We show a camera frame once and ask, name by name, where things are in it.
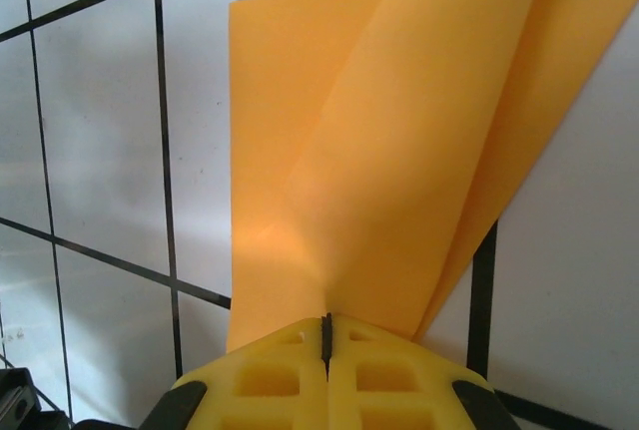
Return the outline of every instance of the orange foam sheet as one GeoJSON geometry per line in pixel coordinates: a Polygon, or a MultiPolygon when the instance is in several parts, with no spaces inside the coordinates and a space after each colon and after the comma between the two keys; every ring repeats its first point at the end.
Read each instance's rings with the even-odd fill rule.
{"type": "Polygon", "coordinates": [[[634,2],[233,3],[229,348],[420,335],[634,2]]]}

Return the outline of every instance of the black grid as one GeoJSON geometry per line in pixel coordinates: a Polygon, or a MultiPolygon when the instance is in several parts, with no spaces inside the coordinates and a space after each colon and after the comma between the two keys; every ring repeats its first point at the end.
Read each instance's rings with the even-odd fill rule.
{"type": "MultiPolygon", "coordinates": [[[[44,25],[64,17],[75,14],[79,11],[95,6],[107,0],[76,0],[70,4],[62,6],[54,11],[46,13],[40,17],[33,18],[31,12],[31,0],[27,2],[28,21],[16,26],[8,31],[0,33],[0,43],[22,34],[29,34],[31,40],[31,51],[33,58],[35,90],[38,119],[40,125],[40,144],[42,149],[42,160],[44,167],[44,180],[46,187],[47,209],[49,216],[49,232],[24,225],[20,222],[10,220],[0,216],[0,224],[11,227],[15,230],[27,233],[51,243],[54,262],[54,273],[56,282],[56,293],[58,300],[58,313],[61,325],[62,348],[64,358],[64,369],[67,386],[67,397],[70,419],[73,420],[73,410],[71,401],[71,387],[69,381],[69,368],[67,360],[67,348],[64,331],[64,315],[62,311],[62,297],[60,293],[60,278],[58,272],[57,247],[63,247],[74,252],[86,255],[106,264],[117,267],[125,272],[129,272],[160,285],[166,286],[171,291],[171,306],[173,318],[173,339],[175,352],[176,377],[180,377],[183,372],[182,364],[182,343],[180,336],[180,315],[178,306],[178,292],[191,295],[197,299],[206,301],[219,307],[230,309],[231,299],[226,296],[206,288],[202,288],[191,283],[179,280],[177,277],[175,235],[173,224],[173,199],[171,186],[171,166],[170,166],[170,146],[169,146],[169,109],[167,104],[166,69],[165,69],[165,45],[164,45],[164,18],[162,0],[155,1],[156,19],[156,44],[158,62],[158,84],[160,93],[160,120],[162,130],[162,154],[164,172],[164,195],[165,211],[167,223],[167,245],[169,251],[169,275],[164,275],[150,268],[137,265],[115,256],[86,247],[76,242],[72,242],[55,235],[53,212],[51,205],[51,194],[49,188],[49,175],[47,168],[47,153],[42,118],[42,107],[40,101],[40,83],[38,77],[38,61],[34,30],[44,25]]],[[[472,268],[471,303],[469,312],[467,366],[477,373],[487,377],[488,355],[490,342],[490,320],[492,308],[492,291],[495,267],[495,251],[497,245],[497,222],[490,229],[483,243],[475,253],[472,268]]],[[[2,337],[2,351],[4,348],[4,330],[0,318],[0,336],[2,337]]],[[[0,360],[5,366],[12,368],[13,365],[2,355],[0,360]]],[[[38,390],[40,397],[52,408],[59,409],[46,395],[38,390]]],[[[497,394],[505,404],[506,408],[515,416],[530,422],[545,426],[550,429],[584,429],[584,430],[605,430],[606,427],[590,423],[576,416],[551,409],[515,395],[497,390],[497,394]]]]}

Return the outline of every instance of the folded foam sheet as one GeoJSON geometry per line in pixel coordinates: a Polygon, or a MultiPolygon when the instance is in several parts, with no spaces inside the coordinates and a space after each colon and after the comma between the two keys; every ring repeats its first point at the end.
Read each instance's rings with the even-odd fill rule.
{"type": "Polygon", "coordinates": [[[531,0],[378,0],[361,14],[355,0],[337,2],[351,24],[330,17],[324,36],[308,26],[326,18],[313,7],[305,29],[270,14],[270,37],[249,37],[240,21],[253,11],[232,9],[231,348],[326,310],[415,332],[531,0]],[[273,39],[284,30],[288,39],[273,39]],[[274,84],[280,55],[295,53],[290,39],[314,47],[310,35],[326,49],[274,84]],[[262,58],[256,40],[268,43],[262,58]],[[316,62],[328,48],[341,62],[316,62]],[[256,59],[268,87],[247,72],[256,59]]]}

